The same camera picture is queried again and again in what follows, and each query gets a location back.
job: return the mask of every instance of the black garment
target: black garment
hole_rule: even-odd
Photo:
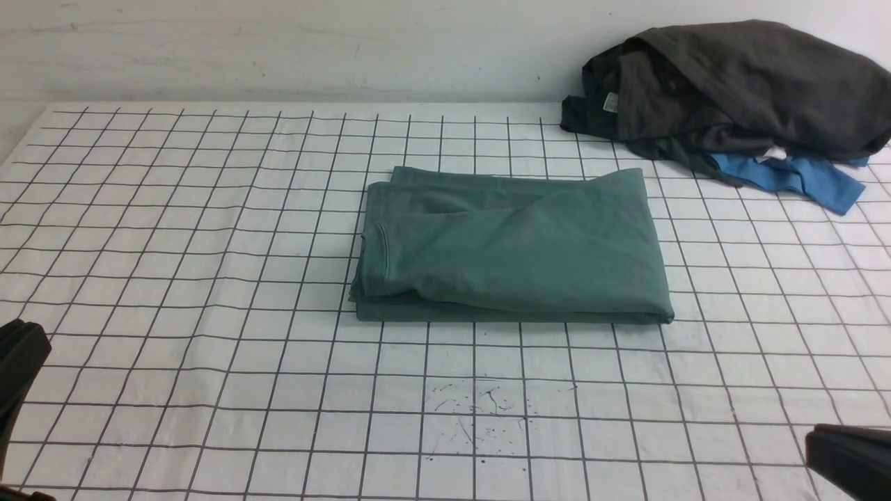
[[[582,80],[585,98],[563,102],[571,132],[753,155],[779,145],[831,160],[891,139],[891,73],[775,22],[649,29],[592,58]],[[610,92],[617,113],[603,109]]]
[[[739,188],[742,182],[721,172],[712,157],[707,153],[686,146],[676,137],[660,137],[659,139],[638,139],[625,143],[628,150],[635,155],[650,160],[673,160],[684,167],[712,177],[722,183]]]

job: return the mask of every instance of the clothing tag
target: clothing tag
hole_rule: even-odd
[[[618,94],[614,92],[607,94],[607,98],[603,102],[603,110],[618,113]]]

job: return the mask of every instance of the fabric fold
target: fabric fold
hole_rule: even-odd
[[[369,186],[363,320],[668,323],[642,172],[549,181],[396,168]]]

